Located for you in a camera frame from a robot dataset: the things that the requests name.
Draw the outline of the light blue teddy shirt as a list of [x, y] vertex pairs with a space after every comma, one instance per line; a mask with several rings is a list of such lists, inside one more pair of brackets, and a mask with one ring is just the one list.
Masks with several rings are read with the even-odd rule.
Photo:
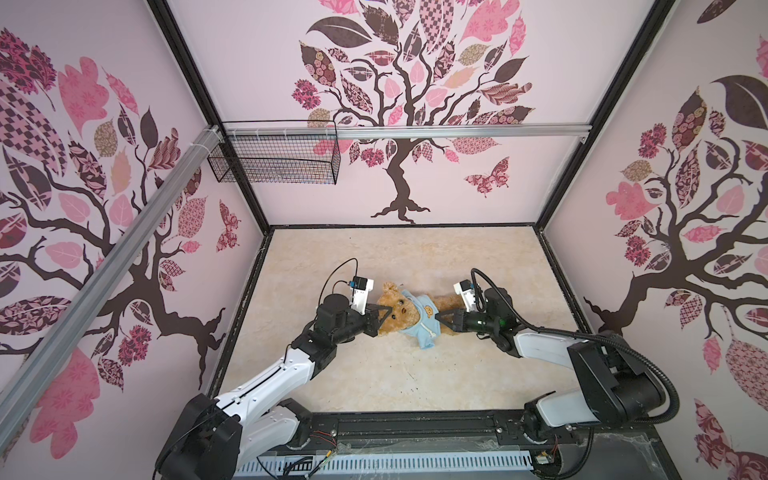
[[415, 338], [422, 350], [434, 347], [435, 340], [441, 335], [441, 323], [436, 318], [437, 306], [427, 295], [414, 296], [408, 290], [403, 290], [402, 294], [415, 307], [417, 321], [401, 333]]

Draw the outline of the brown plush teddy bear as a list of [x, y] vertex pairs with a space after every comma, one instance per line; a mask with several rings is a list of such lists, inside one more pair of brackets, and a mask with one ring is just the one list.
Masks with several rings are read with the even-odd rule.
[[[403, 290], [405, 289], [401, 286], [397, 286], [393, 282], [385, 282], [383, 284], [382, 294], [378, 299], [377, 304], [391, 306], [393, 311], [390, 314], [390, 319], [386, 322], [380, 334], [394, 332], [401, 333], [401, 330], [416, 323], [416, 309], [413, 304], [404, 297], [402, 294]], [[427, 296], [429, 296], [435, 303], [439, 313], [464, 308], [461, 297], [456, 294]]]

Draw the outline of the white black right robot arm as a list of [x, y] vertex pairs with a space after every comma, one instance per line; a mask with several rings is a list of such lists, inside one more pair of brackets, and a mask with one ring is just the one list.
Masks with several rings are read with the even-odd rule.
[[548, 393], [525, 405], [529, 437], [538, 440], [567, 425], [661, 423], [676, 414], [679, 399], [671, 382], [623, 339], [530, 326], [515, 311], [506, 290], [491, 288], [477, 295], [467, 281], [457, 289], [464, 306], [438, 313], [443, 326], [486, 337], [512, 357], [558, 365], [576, 376], [577, 389]]

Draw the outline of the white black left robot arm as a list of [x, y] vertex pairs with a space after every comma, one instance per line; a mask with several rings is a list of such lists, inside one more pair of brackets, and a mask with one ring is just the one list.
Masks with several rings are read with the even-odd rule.
[[162, 479], [231, 479], [243, 464], [287, 445], [308, 412], [288, 395], [309, 383], [336, 357], [337, 346], [378, 335], [388, 306], [331, 294], [286, 346], [283, 356], [249, 381], [215, 398], [198, 394], [180, 413], [155, 461]]

